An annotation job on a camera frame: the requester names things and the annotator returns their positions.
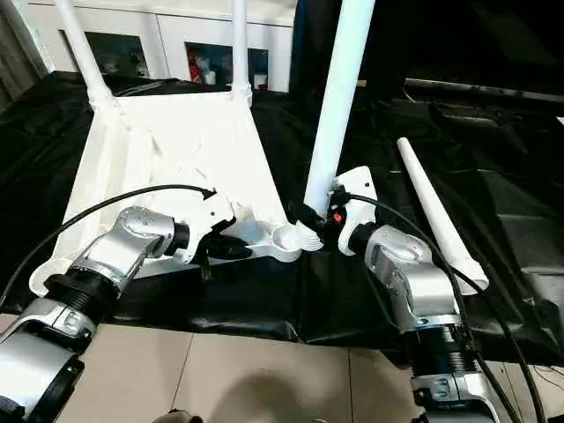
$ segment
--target black cable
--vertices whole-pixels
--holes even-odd
[[[564,377],[564,372],[561,372],[558,368],[554,368],[554,366],[549,366],[548,368],[550,368],[553,372],[558,373],[560,376]]]
[[[533,366],[532,368],[535,369],[535,373],[538,375],[538,377],[540,377],[543,381],[550,383],[551,385],[554,385],[556,388],[558,388],[561,391],[564,391],[564,388],[561,387],[558,383],[551,381],[550,379],[548,379],[547,377],[545,377],[544,375],[542,375],[538,369],[537,366]]]
[[[66,222],[64,222],[62,225],[60,225],[52,234],[48,235],[45,239],[43,239],[43,241],[41,241],[39,244],[37,244],[37,246],[34,249],[32,249],[29,252],[29,254],[21,261],[21,263],[18,265],[16,270],[12,273],[12,275],[8,279],[8,282],[6,283],[6,287],[2,291],[2,295],[0,296],[0,313],[2,313],[4,303],[6,302],[6,299],[8,298],[8,295],[10,294],[11,287],[14,285],[14,283],[18,279],[19,274],[24,270],[27,263],[32,259],[33,256],[35,256],[37,254],[38,251],[40,251],[43,247],[45,247],[47,244],[49,244],[49,242],[52,241],[54,238],[56,238],[60,233],[66,231],[69,227],[71,227],[75,223],[79,222],[80,220],[82,220],[86,216],[88,216],[88,215],[90,215],[94,212],[97,212],[99,209],[103,209],[104,207],[106,207],[108,205],[111,205],[113,203],[117,203],[118,201],[122,201],[122,200],[125,200],[127,198],[139,196],[139,195],[145,194],[147,192],[161,191],[163,189],[188,189],[190,191],[201,192],[204,195],[204,198],[210,197],[213,194],[215,194],[214,191],[210,191],[209,189],[195,187],[193,185],[183,185],[183,184],[180,184],[180,183],[167,184],[167,185],[155,185],[153,187],[136,189],[134,191],[126,192],[125,194],[121,194],[119,196],[111,197],[107,200],[102,201],[101,203],[93,205],[92,207],[82,211],[81,213],[77,214],[74,218],[71,218],[71,219],[67,220]]]
[[[527,387],[529,388],[529,392],[531,393],[532,403],[535,407],[535,414],[537,415],[537,421],[538,422],[542,421],[543,423],[546,422],[545,410],[543,409],[543,405],[540,400],[540,395],[538,394],[537,385],[532,377],[532,373],[531,370],[529,369],[529,366],[527,366],[527,361],[523,356],[523,352],[521,351],[521,348],[519,347],[519,344],[517,343],[515,336],[513,335],[513,332],[509,328],[507,322],[503,319],[500,312],[492,303],[492,301],[489,299],[489,297],[484,295],[484,290],[480,286],[478,286],[476,282],[468,278],[458,269],[455,268],[452,269],[461,280],[466,282],[471,288],[473,288],[480,295],[480,298],[485,302],[486,307],[490,310],[490,313],[492,313],[495,320],[497,320],[497,322],[500,324],[501,329],[503,330],[503,334],[509,340],[509,343],[513,346],[513,349],[517,354],[517,362],[519,363],[519,367],[523,372],[523,377],[525,378],[525,381],[527,382]]]
[[[467,316],[467,313],[466,313],[466,306],[464,305],[464,298],[463,298],[462,292],[460,291],[460,286],[458,285],[458,282],[456,281],[456,277],[455,277],[455,274],[454,274],[454,272],[457,272],[457,270],[452,268],[449,265],[449,262],[447,262],[446,258],[444,257],[442,252],[439,250],[439,248],[436,246],[436,244],[433,242],[433,240],[431,240],[431,238],[429,238],[427,236],[427,234],[425,234],[423,232],[423,230],[421,230],[417,225],[412,223],[401,212],[395,210],[394,208],[388,206],[387,204],[380,203],[379,201],[374,200],[373,198],[370,198],[370,197],[359,196],[359,195],[351,194],[351,193],[347,193],[347,195],[352,200],[364,201],[365,203],[373,204],[376,207],[380,207],[380,208],[386,210],[387,212],[392,213],[394,216],[400,218],[405,224],[407,224],[418,235],[419,238],[421,238],[424,242],[426,242],[427,245],[429,246],[429,248],[431,250],[433,250],[433,252],[439,257],[439,259],[441,260],[441,262],[444,266],[444,271],[447,274],[447,277],[449,278],[450,284],[452,285],[452,290],[453,290],[453,293],[454,293],[454,296],[455,296],[456,303],[458,304],[460,319],[461,319],[462,325],[467,332],[468,338],[473,343],[473,335],[472,335],[472,332],[471,332],[470,325],[468,324],[468,316]],[[476,285],[474,283],[474,281],[472,281],[471,284],[469,284],[469,285],[471,285],[471,287],[474,288],[474,289],[478,288],[478,289],[476,289],[477,292],[483,293],[483,290],[478,285]],[[516,347],[516,349],[519,351],[519,353],[521,353],[521,349],[519,348],[519,345],[517,345],[515,343],[514,347]],[[475,352],[474,354],[476,356],[476,360],[478,361],[479,365],[482,367],[482,370],[484,371],[486,378],[492,384],[493,389],[495,390],[496,394],[498,395],[501,402],[503,403],[503,406],[506,408],[506,410],[509,414],[509,417],[511,418],[511,420],[513,422],[515,422],[515,423],[519,422],[519,418],[517,417],[517,413],[516,413],[515,409],[513,408],[513,405],[509,402],[507,396],[505,395],[505,392],[503,391],[500,384],[495,379],[494,374],[492,373],[491,369],[486,364],[486,361],[482,357],[481,353]],[[538,391],[537,391],[536,385],[534,385],[534,380],[532,381],[532,387],[529,386],[529,389],[531,391],[531,397],[532,397],[532,400],[533,400],[533,404],[535,405],[535,411],[537,411],[537,409],[538,409],[538,405],[536,404],[537,400],[538,400],[538,403],[540,404],[539,409],[540,409],[541,413],[540,413],[540,415],[538,415],[538,423],[541,423],[541,422],[545,423],[546,420],[545,420],[545,417],[544,417],[544,410],[542,409],[542,404],[539,402],[540,397],[538,396]]]

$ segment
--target black tablecloth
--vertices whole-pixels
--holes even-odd
[[[176,80],[107,82],[120,95],[210,89]],[[254,97],[256,127],[290,217],[288,205],[302,200],[320,106],[315,94]],[[61,72],[0,115],[0,286],[61,223],[92,116],[80,77]],[[510,321],[525,355],[564,364],[564,126],[541,113],[370,103],[358,92],[340,171],[369,166],[379,198],[428,230],[395,147],[401,136],[410,138],[471,253],[485,265],[486,295]],[[9,311],[21,311],[33,298],[27,278],[49,256],[43,251],[30,263]],[[212,276],[203,283],[193,270],[137,280],[108,321],[374,347],[403,357],[386,293],[358,258],[333,250],[290,264],[261,258],[213,267]],[[482,300],[466,298],[466,304],[485,356],[514,359]]]

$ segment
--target red item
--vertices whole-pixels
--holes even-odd
[[[188,66],[190,68],[190,79],[192,82],[202,84],[202,74],[200,73],[200,69],[197,67],[194,53],[192,53],[190,49],[188,49]]]

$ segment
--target shelf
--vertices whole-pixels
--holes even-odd
[[[248,0],[247,21],[253,24],[293,26],[298,0]],[[231,20],[232,0],[75,0],[79,7],[140,11],[159,15]],[[31,0],[29,4],[55,4],[53,0]]]

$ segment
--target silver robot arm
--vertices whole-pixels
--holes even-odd
[[[367,167],[340,175],[336,190],[376,200]],[[333,193],[333,208],[345,207],[338,240],[343,254],[359,255],[387,290],[397,327],[412,365],[412,392],[426,409],[417,423],[501,423],[499,399],[478,370],[466,338],[452,285],[433,264],[431,249],[419,238],[377,224],[375,207],[344,201]]]
[[[220,207],[219,196],[205,203],[215,212],[191,220],[190,228],[154,211],[125,209],[64,275],[48,278],[48,294],[0,336],[0,423],[56,419],[84,370],[78,357],[143,261],[177,249],[184,250],[182,257],[188,251],[191,260],[216,224],[234,218],[230,206]]]

